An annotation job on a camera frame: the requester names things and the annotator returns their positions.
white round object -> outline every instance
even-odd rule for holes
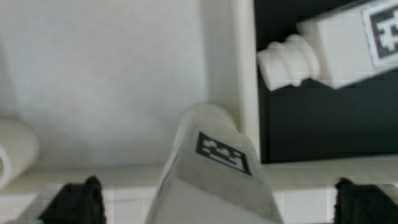
[[[0,189],[23,174],[39,155],[33,130],[17,121],[0,120]]]
[[[291,85],[288,66],[279,55],[275,48],[257,53],[259,70],[270,91]]]

white surface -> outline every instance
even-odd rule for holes
[[[16,120],[0,119],[0,189],[30,168],[39,148],[30,127]]]
[[[332,223],[339,178],[396,185],[396,170],[398,156],[263,165],[284,223]]]
[[[37,169],[165,160],[209,100],[200,14],[197,0],[0,1],[3,101],[41,135]]]
[[[28,173],[0,191],[0,223],[16,219],[48,184],[83,183],[96,175],[103,183],[108,223],[142,224],[160,173],[161,166]]]

qr code label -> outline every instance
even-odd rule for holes
[[[247,156],[229,145],[211,139],[202,132],[199,132],[197,149],[195,152],[222,165],[231,167],[248,176],[252,176]]]
[[[364,24],[375,66],[398,62],[398,2],[364,10]]]

white plastic block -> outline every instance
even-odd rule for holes
[[[170,156],[145,224],[280,223],[247,137],[195,118]]]

